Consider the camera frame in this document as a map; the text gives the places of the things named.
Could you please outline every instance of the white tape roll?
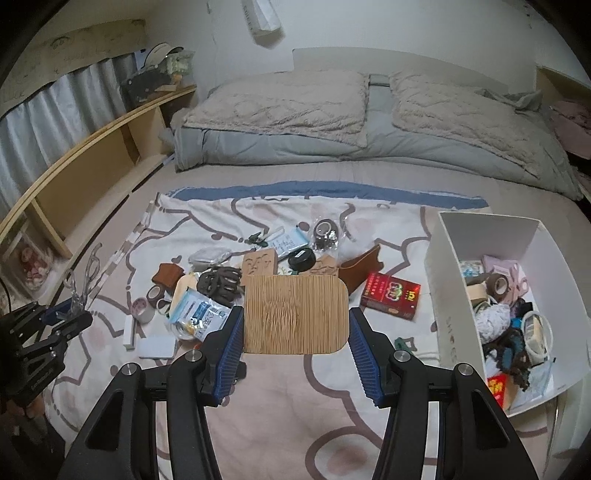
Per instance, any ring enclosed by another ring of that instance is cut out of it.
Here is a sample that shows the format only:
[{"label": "white tape roll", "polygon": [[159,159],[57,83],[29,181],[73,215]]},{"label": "white tape roll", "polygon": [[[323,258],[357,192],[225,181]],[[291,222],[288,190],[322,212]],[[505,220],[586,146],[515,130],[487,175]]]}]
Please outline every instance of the white tape roll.
[{"label": "white tape roll", "polygon": [[149,323],[154,318],[154,312],[154,308],[145,297],[135,299],[131,304],[131,316],[142,325]]}]

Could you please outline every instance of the blue blanket stripe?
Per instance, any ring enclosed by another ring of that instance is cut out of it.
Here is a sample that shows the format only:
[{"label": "blue blanket stripe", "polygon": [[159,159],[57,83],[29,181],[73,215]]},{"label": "blue blanket stripe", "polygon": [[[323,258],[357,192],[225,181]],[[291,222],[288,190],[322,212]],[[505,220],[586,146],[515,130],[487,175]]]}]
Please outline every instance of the blue blanket stripe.
[{"label": "blue blanket stripe", "polygon": [[185,187],[168,193],[168,196],[179,200],[220,200],[260,196],[305,195],[384,200],[386,202],[412,203],[440,208],[488,207],[486,200],[481,197],[464,197],[447,192],[411,192],[409,190],[374,187],[349,181],[282,181],[268,185],[236,186],[221,189]]}]

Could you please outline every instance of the white wall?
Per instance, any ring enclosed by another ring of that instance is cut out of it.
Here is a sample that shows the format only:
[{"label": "white wall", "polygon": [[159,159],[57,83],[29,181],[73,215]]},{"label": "white wall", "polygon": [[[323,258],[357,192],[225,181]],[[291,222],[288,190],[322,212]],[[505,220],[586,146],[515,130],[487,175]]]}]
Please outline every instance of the white wall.
[{"label": "white wall", "polygon": [[292,49],[320,46],[409,51],[531,89],[536,61],[589,83],[555,29],[502,0],[272,0],[283,38],[252,39],[240,0],[170,0],[147,17],[150,44],[194,50],[203,99],[239,76],[290,70]]}]

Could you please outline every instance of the red packet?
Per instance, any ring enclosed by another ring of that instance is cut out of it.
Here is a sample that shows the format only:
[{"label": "red packet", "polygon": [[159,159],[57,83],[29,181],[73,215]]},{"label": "red packet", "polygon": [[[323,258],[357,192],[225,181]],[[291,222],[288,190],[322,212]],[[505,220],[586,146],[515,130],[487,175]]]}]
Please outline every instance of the red packet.
[{"label": "red packet", "polygon": [[507,411],[515,400],[518,387],[509,375],[498,374],[488,379],[488,389],[501,408]]},{"label": "red packet", "polygon": [[492,396],[495,397],[496,402],[504,408],[505,393],[507,390],[507,375],[499,374],[488,379],[488,389]]},{"label": "red packet", "polygon": [[421,286],[408,280],[371,272],[360,305],[412,320],[417,310]]}]

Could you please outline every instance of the plastic bag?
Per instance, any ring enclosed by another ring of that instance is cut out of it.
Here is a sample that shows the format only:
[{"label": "plastic bag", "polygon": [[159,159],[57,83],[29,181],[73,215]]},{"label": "plastic bag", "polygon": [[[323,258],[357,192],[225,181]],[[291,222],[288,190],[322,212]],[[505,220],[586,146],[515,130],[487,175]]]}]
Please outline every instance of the plastic bag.
[{"label": "plastic bag", "polygon": [[339,225],[344,225],[346,232],[341,229],[339,235],[337,265],[357,258],[375,246],[375,237],[367,231],[365,223],[349,222],[348,217],[345,217]]},{"label": "plastic bag", "polygon": [[189,257],[189,263],[195,272],[202,272],[225,262],[232,251],[224,247],[205,247],[197,250]]},{"label": "plastic bag", "polygon": [[328,216],[318,217],[314,220],[308,232],[313,250],[338,258],[339,241],[343,234],[338,226],[339,222],[339,220],[333,220]]},{"label": "plastic bag", "polygon": [[266,242],[269,248],[274,248],[277,251],[279,261],[283,260],[290,253],[308,246],[306,235],[298,227],[288,232],[272,236]]},{"label": "plastic bag", "polygon": [[170,316],[170,327],[180,340],[203,342],[210,332],[223,328],[230,310],[196,290],[188,289]]},{"label": "plastic bag", "polygon": [[263,37],[281,28],[279,17],[269,0],[242,0],[242,9],[254,37]]}]

